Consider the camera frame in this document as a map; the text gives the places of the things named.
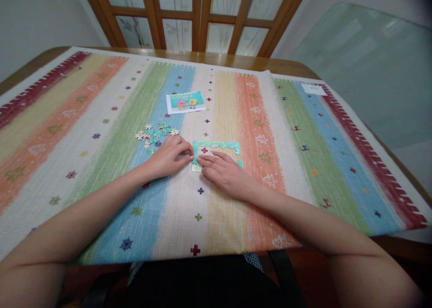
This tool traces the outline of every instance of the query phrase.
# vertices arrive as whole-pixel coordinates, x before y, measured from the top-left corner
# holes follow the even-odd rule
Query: green stripe
[[[139,143],[134,135],[147,124],[170,68],[171,64],[159,62],[154,62],[148,67],[114,121],[110,136],[105,138],[99,153],[91,159],[64,207],[129,171],[130,161]],[[93,241],[87,247],[81,256],[81,263],[90,260],[95,243]]]
[[[325,205],[323,199],[331,201],[328,212],[344,219],[362,232],[369,234],[370,230],[351,195],[345,179],[333,160],[327,142],[321,135],[318,126],[304,105],[294,84],[288,80],[274,80],[285,110],[285,117],[291,128],[291,135],[296,145],[297,153],[309,180],[317,205]],[[309,151],[302,151],[307,145]]]

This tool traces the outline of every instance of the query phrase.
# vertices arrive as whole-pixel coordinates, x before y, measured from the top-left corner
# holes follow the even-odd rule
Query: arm
[[[200,155],[202,174],[228,196],[248,202],[283,222],[328,258],[343,307],[413,307],[421,291],[397,262],[338,217],[256,183],[221,152]]]
[[[184,151],[191,156],[176,161]],[[193,159],[192,146],[169,136],[145,163],[40,225],[0,263],[0,307],[54,307],[66,270],[132,194]]]

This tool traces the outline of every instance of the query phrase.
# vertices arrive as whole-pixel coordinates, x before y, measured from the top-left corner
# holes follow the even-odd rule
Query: red zigzag border
[[[372,146],[359,131],[351,118],[347,115],[343,107],[337,102],[336,98],[332,95],[329,89],[320,85],[327,94],[323,96],[323,100],[328,104],[336,118],[339,120],[342,127],[353,140],[357,149],[365,158],[369,167],[375,174],[375,177],[381,184],[381,188],[385,192],[389,201],[393,204],[396,212],[405,223],[408,229],[425,228],[427,220],[419,213],[419,210],[414,206],[412,200],[407,196],[402,186],[397,183],[396,178],[387,169],[382,159],[374,151]]]
[[[58,81],[70,74],[84,61],[91,53],[76,52],[56,68],[48,72],[37,82],[25,89],[8,103],[0,107],[0,129],[4,128],[16,116],[30,107],[36,100],[49,91]]]

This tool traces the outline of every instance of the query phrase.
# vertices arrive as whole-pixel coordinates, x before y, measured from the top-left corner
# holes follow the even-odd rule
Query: patrick star picture
[[[183,101],[182,99],[179,99],[178,102],[174,101],[174,103],[177,105],[177,107],[178,107],[180,110],[184,110],[184,109],[186,109],[186,105],[188,104],[188,103],[187,103],[187,100]]]

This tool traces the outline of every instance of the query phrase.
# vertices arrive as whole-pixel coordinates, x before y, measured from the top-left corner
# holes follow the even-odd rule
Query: loose puzzle pieces
[[[178,129],[171,128],[167,123],[161,123],[157,126],[159,130],[154,130],[153,125],[147,124],[145,125],[145,132],[140,130],[135,134],[135,138],[138,140],[144,140],[144,148],[148,150],[151,144],[156,144],[159,142],[159,138],[162,136],[172,135],[176,136],[180,134]],[[154,148],[147,151],[149,154],[153,154],[155,152]]]
[[[192,161],[192,171],[193,172],[201,172],[203,167],[198,164],[198,149],[203,147],[220,147],[220,148],[231,148],[235,150],[235,155],[240,155],[240,144],[239,143],[224,143],[224,142],[209,142],[209,141],[193,141],[192,148],[194,155],[194,159]],[[239,160],[237,162],[241,167],[243,167],[243,163]]]

